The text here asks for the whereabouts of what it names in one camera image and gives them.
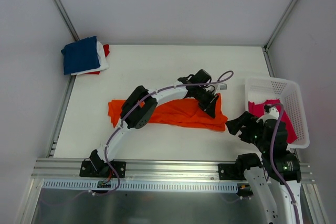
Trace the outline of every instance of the basket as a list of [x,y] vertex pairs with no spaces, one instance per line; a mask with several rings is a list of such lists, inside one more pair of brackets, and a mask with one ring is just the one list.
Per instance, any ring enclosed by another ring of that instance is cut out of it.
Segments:
[[266,100],[279,99],[293,125],[298,137],[288,144],[290,148],[307,148],[309,134],[299,85],[293,81],[279,78],[251,77],[245,82],[245,109],[248,102],[264,103]]

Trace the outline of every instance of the gray wall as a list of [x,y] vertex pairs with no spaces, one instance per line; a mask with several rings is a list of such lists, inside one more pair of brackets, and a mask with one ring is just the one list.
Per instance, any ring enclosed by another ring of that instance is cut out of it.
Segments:
[[62,0],[80,37],[113,43],[264,45],[290,0]]
[[301,87],[310,146],[301,151],[336,223],[336,0],[300,0],[270,49],[277,77]]
[[71,37],[51,0],[0,0],[1,223],[15,221],[37,157],[49,144],[68,78]]

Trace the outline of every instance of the orange cloth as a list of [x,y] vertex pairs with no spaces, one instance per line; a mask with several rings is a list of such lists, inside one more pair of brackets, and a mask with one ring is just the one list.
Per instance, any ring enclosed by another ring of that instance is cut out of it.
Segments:
[[[118,123],[121,106],[124,102],[124,100],[112,100],[109,102],[108,115],[111,117],[111,123],[114,127]],[[212,118],[202,111],[195,99],[174,100],[155,108],[149,123],[225,131],[227,117],[222,114],[221,108],[222,100],[220,94],[216,104],[216,118]]]

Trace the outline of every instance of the white table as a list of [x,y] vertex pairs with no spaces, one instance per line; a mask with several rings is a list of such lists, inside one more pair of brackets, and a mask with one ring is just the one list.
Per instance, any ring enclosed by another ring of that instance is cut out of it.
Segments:
[[[100,75],[76,78],[54,157],[88,157],[113,132],[108,102],[127,99],[139,85],[166,87],[202,68],[217,80],[233,70],[222,91],[222,112],[230,120],[245,110],[245,78],[269,76],[261,47],[120,45],[110,47],[108,62]],[[117,158],[234,161],[249,152],[258,150],[228,131],[148,124],[123,139]]]

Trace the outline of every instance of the folded cloth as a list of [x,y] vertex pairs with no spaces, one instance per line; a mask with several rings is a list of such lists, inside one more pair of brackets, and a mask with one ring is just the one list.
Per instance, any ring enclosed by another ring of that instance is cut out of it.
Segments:
[[[109,55],[110,53],[110,45],[109,44],[105,44],[103,45],[103,48],[104,48],[104,54],[105,54],[105,58],[107,57],[107,55]],[[100,71],[95,71],[95,72],[89,72],[88,74],[100,74]]]
[[67,44],[61,53],[64,56],[64,75],[100,67],[96,36]]
[[[114,127],[118,123],[121,106],[124,102],[124,100],[112,100],[109,102],[108,115],[111,117],[111,123]],[[202,111],[198,106],[198,101],[195,99],[174,100],[155,108],[149,123],[225,131],[227,117],[222,114],[221,108],[222,100],[220,94],[215,109],[216,118],[212,118]]]
[[101,70],[108,69],[110,66],[106,61],[103,45],[99,41],[97,41],[97,55],[98,55],[98,60],[99,60],[99,64],[100,64],[99,68],[90,69],[90,70],[86,70],[86,71],[81,71],[81,72],[77,72],[77,73],[72,73],[71,75],[75,76],[75,75],[80,75],[80,74],[84,74],[84,73],[90,73],[92,71],[101,71]]
[[[254,104],[254,102],[248,102],[248,112],[250,112],[251,114],[257,116],[257,117],[261,117],[262,115],[264,115],[264,105],[273,105],[276,103],[280,103],[280,100],[266,100],[266,102],[262,103],[262,104]],[[281,106],[276,106],[278,111],[281,111]],[[295,130],[293,128],[292,123],[290,122],[290,119],[287,115],[287,113],[284,111],[284,114],[281,118],[281,121],[284,122],[286,124],[286,130],[288,132],[288,136],[287,136],[287,143],[291,144],[293,143],[296,139],[298,139],[298,137],[296,136]]]

